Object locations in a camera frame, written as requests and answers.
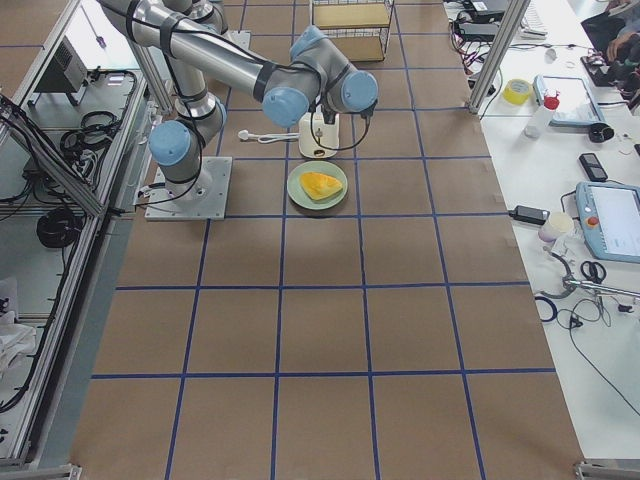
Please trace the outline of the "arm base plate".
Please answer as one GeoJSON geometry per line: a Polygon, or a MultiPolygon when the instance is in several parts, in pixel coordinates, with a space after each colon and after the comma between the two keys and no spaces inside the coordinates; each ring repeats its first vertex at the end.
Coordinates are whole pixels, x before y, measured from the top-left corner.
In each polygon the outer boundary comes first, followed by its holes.
{"type": "Polygon", "coordinates": [[[154,182],[163,186],[150,191],[145,218],[148,221],[223,220],[231,170],[231,157],[205,156],[199,177],[192,185],[192,182],[169,182],[158,168],[154,182]]]}

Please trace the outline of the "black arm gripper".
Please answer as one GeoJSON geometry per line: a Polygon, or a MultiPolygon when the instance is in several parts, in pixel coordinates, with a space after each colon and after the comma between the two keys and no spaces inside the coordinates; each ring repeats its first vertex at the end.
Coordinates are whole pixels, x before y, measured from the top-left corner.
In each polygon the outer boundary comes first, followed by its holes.
{"type": "Polygon", "coordinates": [[[327,102],[322,102],[320,111],[323,117],[323,122],[327,125],[334,125],[336,121],[337,112],[331,108],[327,102]]]}

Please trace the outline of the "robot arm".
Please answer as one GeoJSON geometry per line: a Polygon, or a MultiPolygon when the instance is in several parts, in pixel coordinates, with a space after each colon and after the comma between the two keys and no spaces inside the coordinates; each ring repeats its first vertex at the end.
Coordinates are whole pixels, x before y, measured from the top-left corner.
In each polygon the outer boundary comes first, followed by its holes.
{"type": "Polygon", "coordinates": [[[307,112],[371,116],[378,100],[373,75],[357,69],[317,27],[307,27],[281,65],[246,51],[214,27],[162,1],[104,1],[111,24],[131,42],[159,49],[177,89],[179,121],[150,137],[150,150],[168,186],[192,184],[200,155],[225,119],[205,84],[211,76],[252,96],[276,125],[289,128],[307,112]]]}

